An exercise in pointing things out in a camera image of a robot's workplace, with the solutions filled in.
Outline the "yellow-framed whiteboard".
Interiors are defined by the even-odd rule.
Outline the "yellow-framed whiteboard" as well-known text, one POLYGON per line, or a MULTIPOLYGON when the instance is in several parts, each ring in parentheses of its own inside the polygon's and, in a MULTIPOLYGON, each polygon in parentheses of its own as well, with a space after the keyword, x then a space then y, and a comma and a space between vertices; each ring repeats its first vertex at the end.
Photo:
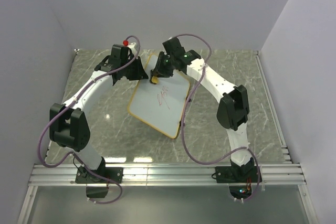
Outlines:
POLYGON ((176 138, 191 84, 177 71, 157 84, 140 80, 128 104, 128 113, 169 138, 176 138))

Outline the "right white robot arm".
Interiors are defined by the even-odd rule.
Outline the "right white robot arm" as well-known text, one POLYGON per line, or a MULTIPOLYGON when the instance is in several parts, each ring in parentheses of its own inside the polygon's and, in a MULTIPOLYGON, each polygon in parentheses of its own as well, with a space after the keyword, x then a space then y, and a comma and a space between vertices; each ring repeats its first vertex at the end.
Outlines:
POLYGON ((231 151, 231 174, 238 182, 245 181, 253 171, 257 171, 256 160, 249 150, 247 121, 249 102, 247 89, 236 86, 213 70, 197 52, 190 50, 177 57, 160 52, 154 69, 150 72, 151 83, 158 78, 169 78, 173 72, 181 71, 194 79, 195 85, 185 99, 188 104, 199 86, 203 86, 217 101, 216 118, 226 129, 231 151))

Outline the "yellow eraser pad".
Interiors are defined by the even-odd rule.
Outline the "yellow eraser pad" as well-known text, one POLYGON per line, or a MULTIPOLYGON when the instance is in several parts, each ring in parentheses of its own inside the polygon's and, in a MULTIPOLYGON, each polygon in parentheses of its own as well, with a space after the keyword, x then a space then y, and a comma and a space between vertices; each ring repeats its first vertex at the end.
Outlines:
POLYGON ((150 79, 151 84, 158 84, 158 82, 159 82, 158 77, 156 77, 156 76, 151 77, 151 79, 150 79))

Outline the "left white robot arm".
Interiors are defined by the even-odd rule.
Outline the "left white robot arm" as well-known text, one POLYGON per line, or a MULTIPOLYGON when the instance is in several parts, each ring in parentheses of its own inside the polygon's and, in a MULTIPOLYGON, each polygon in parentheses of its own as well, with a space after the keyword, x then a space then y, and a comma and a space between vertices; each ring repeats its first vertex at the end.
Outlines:
POLYGON ((72 98, 63 104, 53 104, 49 110, 50 121, 46 130, 50 140, 68 149, 94 183, 106 178, 106 162, 89 143, 91 133, 86 115, 99 98, 123 77, 130 81, 147 79, 141 59, 130 52, 124 56, 106 56, 72 98))

